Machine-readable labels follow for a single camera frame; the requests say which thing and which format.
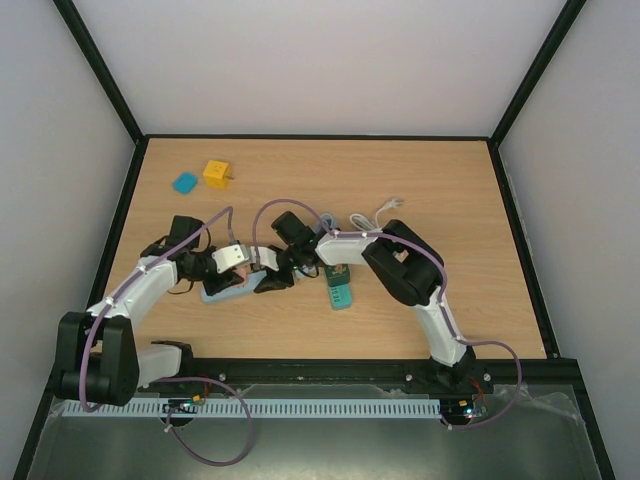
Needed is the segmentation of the blue plug adapter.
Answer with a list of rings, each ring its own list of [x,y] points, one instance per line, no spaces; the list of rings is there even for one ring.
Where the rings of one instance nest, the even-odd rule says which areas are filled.
[[[198,184],[198,177],[190,172],[181,173],[172,183],[174,191],[181,195],[189,194]]]

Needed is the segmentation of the light blue power strip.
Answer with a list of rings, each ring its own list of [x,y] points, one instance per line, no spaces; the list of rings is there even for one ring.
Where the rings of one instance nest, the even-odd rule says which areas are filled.
[[[208,295],[205,289],[202,288],[201,300],[204,304],[215,304],[253,294],[255,288],[265,277],[265,271],[250,273],[245,284],[226,288],[214,295]]]

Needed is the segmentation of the dark green plug adapter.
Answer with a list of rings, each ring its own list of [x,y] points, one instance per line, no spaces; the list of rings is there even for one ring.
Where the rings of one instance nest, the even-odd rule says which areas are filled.
[[[346,264],[338,264],[324,267],[327,284],[337,287],[350,282],[350,270]]]

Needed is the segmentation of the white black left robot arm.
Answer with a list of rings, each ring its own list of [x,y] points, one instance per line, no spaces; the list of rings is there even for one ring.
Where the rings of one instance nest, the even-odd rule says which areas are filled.
[[[208,232],[208,224],[198,219],[175,216],[169,233],[141,253],[110,294],[84,312],[63,316],[52,370],[57,398],[78,400],[86,411],[123,406],[139,388],[180,372],[189,345],[159,341],[140,351],[134,331],[182,280],[201,283],[208,294],[242,283],[237,269],[250,259],[247,247],[238,241],[202,247],[200,237]]]

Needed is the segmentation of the pink charger plug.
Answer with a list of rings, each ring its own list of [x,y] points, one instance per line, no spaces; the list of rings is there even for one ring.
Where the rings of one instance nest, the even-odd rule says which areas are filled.
[[[248,283],[249,271],[246,267],[238,267],[234,270],[234,273],[240,278],[240,281],[236,284],[237,288],[240,288]]]

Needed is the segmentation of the yellow cube socket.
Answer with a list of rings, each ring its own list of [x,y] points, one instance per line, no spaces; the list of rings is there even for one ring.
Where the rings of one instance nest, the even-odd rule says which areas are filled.
[[[226,189],[234,180],[231,164],[222,160],[209,160],[203,170],[206,186],[216,189]]]

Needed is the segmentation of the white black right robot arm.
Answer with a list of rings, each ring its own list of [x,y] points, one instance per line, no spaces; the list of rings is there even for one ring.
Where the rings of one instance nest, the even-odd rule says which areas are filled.
[[[293,287],[294,272],[304,267],[366,265],[397,302],[415,312],[429,343],[429,381],[450,392],[470,381],[476,356],[448,305],[443,259],[405,223],[394,219],[382,228],[345,232],[321,221],[315,231],[287,211],[271,228],[286,247],[253,250],[252,263],[266,272],[256,294]]]

